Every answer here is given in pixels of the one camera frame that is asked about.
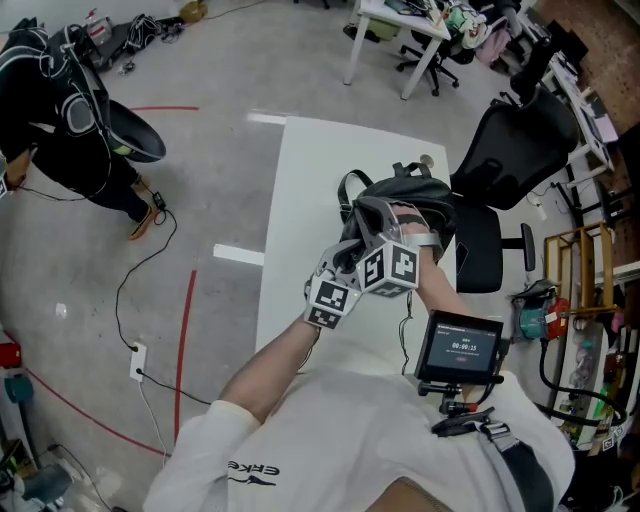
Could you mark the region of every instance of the office chair base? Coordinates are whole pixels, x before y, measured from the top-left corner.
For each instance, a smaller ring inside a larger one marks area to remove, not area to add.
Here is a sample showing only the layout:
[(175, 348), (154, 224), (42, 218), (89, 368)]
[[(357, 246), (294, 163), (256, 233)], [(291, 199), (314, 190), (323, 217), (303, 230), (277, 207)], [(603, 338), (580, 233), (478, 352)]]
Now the office chair base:
[[(407, 53), (407, 51), (409, 51), (410, 53), (413, 53), (416, 57), (422, 57), (422, 53), (420, 53), (419, 51), (414, 50), (410, 46), (402, 45), (402, 47), (400, 48), (400, 53), (404, 55)], [(437, 57), (434, 57), (434, 60), (429, 63), (429, 65), (427, 66), (427, 69), (429, 70), (429, 74), (431, 75), (431, 80), (433, 81), (433, 88), (431, 89), (431, 94), (433, 96), (440, 96), (440, 80), (438, 80), (438, 73), (441, 73), (451, 78), (451, 80), (453, 80), (451, 85), (453, 85), (454, 89), (457, 89), (458, 87), (460, 87), (460, 81), (458, 80), (457, 76), (455, 76), (453, 73), (451, 73), (451, 71), (449, 71), (448, 69), (442, 66), (441, 60), (436, 60), (436, 59)], [(420, 62), (419, 60), (401, 62), (396, 66), (396, 71), (399, 71), (400, 73), (402, 73), (406, 68), (415, 68), (419, 62)]]

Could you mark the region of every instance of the brick wall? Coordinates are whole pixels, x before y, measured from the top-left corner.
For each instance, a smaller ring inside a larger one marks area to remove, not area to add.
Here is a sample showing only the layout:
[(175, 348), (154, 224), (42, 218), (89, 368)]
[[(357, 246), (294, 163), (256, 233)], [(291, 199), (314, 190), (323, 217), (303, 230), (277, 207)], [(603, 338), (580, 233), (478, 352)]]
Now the brick wall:
[(640, 26), (613, 0), (539, 0), (535, 9), (587, 46), (581, 85), (602, 98), (618, 133), (640, 122)]

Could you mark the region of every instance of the black harness strap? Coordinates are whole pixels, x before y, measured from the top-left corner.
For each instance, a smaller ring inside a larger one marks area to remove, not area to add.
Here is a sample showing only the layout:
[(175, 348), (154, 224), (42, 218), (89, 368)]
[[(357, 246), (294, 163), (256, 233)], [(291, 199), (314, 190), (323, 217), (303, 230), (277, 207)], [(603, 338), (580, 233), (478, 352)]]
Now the black harness strap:
[(373, 185), (373, 181), (371, 181), (371, 178), (369, 178), (369, 176), (367, 176), (360, 169), (354, 169), (353, 171), (345, 174), (344, 178), (342, 178), (342, 181), (340, 182), (340, 185), (338, 185), (338, 202), (340, 203), (340, 217), (342, 218), (343, 224), (346, 222), (347, 217), (349, 217), (352, 209), (351, 201), (349, 200), (349, 195), (347, 194), (346, 187), (347, 180), (349, 179), (349, 176), (352, 175), (357, 176), (364, 184), (365, 188)]

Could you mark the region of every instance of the chair backrest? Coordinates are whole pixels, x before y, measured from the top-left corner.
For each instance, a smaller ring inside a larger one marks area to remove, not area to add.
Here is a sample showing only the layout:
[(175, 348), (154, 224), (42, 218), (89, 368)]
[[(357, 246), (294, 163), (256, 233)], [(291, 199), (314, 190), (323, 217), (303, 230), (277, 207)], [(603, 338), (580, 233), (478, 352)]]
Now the chair backrest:
[(511, 89), (520, 96), (523, 104), (529, 103), (533, 98), (538, 83), (547, 72), (547, 66), (554, 52), (549, 39), (540, 39), (533, 45), (524, 69), (511, 77)]
[(482, 116), (451, 189), (467, 200), (508, 210), (567, 165), (579, 141), (573, 112), (539, 87), (516, 107), (491, 106)]

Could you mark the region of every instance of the power outlet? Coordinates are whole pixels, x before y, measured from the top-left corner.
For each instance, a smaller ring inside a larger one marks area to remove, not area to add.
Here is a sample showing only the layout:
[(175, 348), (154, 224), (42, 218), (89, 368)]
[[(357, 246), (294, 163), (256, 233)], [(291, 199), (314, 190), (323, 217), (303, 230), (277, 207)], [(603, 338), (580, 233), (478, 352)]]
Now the power outlet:
[(134, 343), (133, 346), (137, 347), (138, 350), (136, 352), (131, 351), (131, 368), (129, 368), (129, 377), (137, 380), (138, 382), (142, 382), (144, 376), (137, 373), (136, 370), (140, 369), (144, 372), (144, 365), (147, 362), (147, 347), (141, 343)]

